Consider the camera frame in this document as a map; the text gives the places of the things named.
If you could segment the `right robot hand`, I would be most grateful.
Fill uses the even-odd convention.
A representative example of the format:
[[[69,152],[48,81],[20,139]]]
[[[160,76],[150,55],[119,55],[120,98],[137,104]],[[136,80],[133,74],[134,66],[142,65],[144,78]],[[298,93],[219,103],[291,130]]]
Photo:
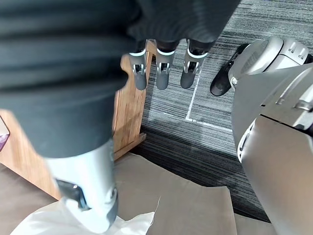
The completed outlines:
[[[117,216],[112,121],[128,74],[156,40],[167,58],[181,39],[211,49],[237,0],[3,0],[0,106],[45,160],[69,213],[101,234]]]

